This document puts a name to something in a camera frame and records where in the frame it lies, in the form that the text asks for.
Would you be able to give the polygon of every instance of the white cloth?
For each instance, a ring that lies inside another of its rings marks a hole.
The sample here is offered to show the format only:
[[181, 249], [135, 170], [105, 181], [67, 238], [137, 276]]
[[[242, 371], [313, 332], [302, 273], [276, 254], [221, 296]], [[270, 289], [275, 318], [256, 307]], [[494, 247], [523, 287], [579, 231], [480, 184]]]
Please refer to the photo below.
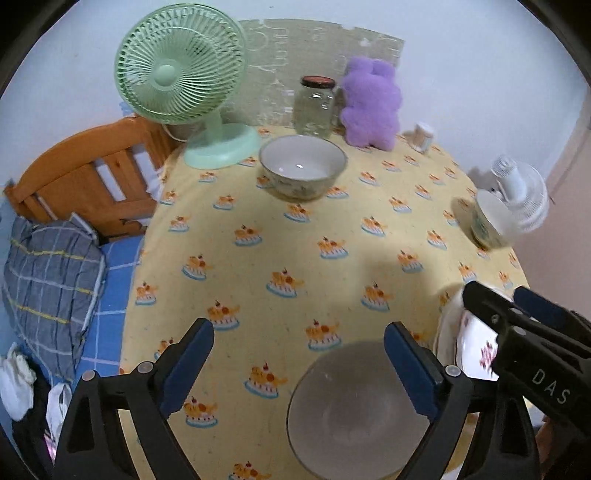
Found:
[[10, 418], [21, 421], [33, 407], [33, 383], [37, 376], [17, 348], [18, 344], [13, 343], [6, 358], [0, 356], [0, 397]]
[[151, 179], [149, 179], [146, 182], [147, 183], [146, 192], [154, 200], [156, 200], [156, 202], [160, 201], [160, 198], [162, 197], [162, 193], [164, 192], [164, 183], [162, 183], [162, 180], [160, 180], [163, 173], [164, 173], [164, 167], [160, 167], [158, 170], [156, 170], [156, 176], [152, 177]]
[[47, 412], [45, 419], [51, 433], [51, 439], [57, 443], [60, 441], [61, 428], [70, 402], [72, 401], [72, 390], [65, 383], [59, 383], [53, 387], [47, 397]]

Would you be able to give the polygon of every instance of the white towel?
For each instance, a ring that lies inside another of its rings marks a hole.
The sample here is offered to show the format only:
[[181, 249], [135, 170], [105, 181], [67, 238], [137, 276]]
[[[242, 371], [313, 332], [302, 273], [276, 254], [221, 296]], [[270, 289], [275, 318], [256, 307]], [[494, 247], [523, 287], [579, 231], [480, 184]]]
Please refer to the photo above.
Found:
[[33, 383], [37, 376], [17, 348], [18, 344], [13, 343], [6, 358], [0, 356], [0, 397], [10, 418], [21, 421], [33, 407]]
[[51, 439], [57, 445], [60, 441], [61, 428], [70, 402], [72, 401], [72, 390], [65, 383], [59, 383], [53, 387], [47, 397], [47, 412], [45, 419], [51, 433]]

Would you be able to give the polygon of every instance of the green desk fan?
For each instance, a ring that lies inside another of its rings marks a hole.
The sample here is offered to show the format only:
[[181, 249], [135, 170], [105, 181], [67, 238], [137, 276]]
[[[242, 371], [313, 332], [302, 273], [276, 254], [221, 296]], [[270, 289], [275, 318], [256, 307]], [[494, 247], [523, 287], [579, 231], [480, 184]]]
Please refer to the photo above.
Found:
[[241, 26], [207, 5], [177, 4], [143, 18], [125, 36], [115, 82], [131, 108], [168, 125], [205, 122], [189, 137], [184, 160], [194, 168], [236, 164], [257, 153], [260, 139], [243, 124], [222, 124], [220, 107], [246, 72]]

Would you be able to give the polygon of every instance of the fan base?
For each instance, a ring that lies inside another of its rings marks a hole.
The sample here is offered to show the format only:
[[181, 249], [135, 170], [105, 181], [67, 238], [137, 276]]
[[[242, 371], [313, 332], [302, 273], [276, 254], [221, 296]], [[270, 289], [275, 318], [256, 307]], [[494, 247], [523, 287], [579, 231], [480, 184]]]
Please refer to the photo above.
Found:
[[221, 140], [210, 142], [207, 131], [189, 138], [183, 155], [189, 167], [215, 170], [235, 165], [257, 155], [261, 137], [253, 127], [244, 124], [224, 124]]

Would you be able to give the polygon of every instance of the jar lid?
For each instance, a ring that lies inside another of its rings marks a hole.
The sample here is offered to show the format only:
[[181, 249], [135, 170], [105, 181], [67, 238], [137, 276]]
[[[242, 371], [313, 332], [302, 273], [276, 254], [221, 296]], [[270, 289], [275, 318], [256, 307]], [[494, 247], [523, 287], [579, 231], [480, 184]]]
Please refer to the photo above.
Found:
[[301, 78], [301, 84], [310, 88], [335, 88], [336, 82], [332, 78], [307, 75]]

